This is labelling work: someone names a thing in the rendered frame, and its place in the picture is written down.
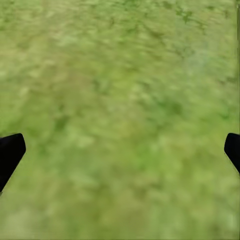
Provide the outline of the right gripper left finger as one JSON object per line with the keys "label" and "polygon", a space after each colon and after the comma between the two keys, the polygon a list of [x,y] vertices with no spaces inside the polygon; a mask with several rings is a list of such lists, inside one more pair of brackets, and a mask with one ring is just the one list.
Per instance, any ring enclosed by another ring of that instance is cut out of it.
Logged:
{"label": "right gripper left finger", "polygon": [[21,133],[0,138],[0,193],[26,152]]}

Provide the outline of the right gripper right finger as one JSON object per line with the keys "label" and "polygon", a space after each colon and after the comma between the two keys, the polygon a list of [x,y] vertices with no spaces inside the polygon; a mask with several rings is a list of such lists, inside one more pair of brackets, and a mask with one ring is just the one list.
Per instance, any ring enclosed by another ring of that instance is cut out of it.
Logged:
{"label": "right gripper right finger", "polygon": [[240,173],[240,135],[229,133],[225,141],[224,150]]}

